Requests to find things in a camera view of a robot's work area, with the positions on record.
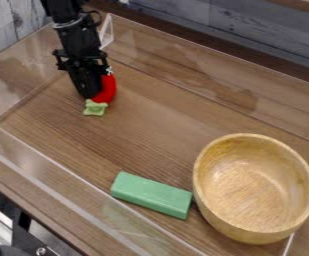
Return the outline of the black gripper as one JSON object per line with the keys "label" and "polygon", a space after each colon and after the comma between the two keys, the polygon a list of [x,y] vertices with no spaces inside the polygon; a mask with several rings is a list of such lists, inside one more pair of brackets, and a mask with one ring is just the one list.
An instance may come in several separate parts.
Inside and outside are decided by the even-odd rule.
{"label": "black gripper", "polygon": [[[112,68],[107,62],[107,53],[99,50],[96,55],[74,57],[68,56],[63,49],[55,49],[52,55],[56,58],[56,67],[59,70],[67,71],[70,68],[96,67],[90,74],[91,97],[94,97],[102,91],[102,76],[112,74]],[[78,93],[82,97],[88,98],[90,91],[84,71],[80,69],[71,69],[68,75]]]}

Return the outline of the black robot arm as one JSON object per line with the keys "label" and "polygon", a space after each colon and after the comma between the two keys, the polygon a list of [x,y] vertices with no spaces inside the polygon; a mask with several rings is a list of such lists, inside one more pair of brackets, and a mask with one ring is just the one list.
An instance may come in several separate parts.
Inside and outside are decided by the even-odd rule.
{"label": "black robot arm", "polygon": [[107,53],[96,30],[102,16],[82,6],[88,0],[40,0],[45,15],[52,19],[61,48],[52,51],[56,67],[68,73],[82,97],[92,98],[102,92],[102,76],[107,74]]}

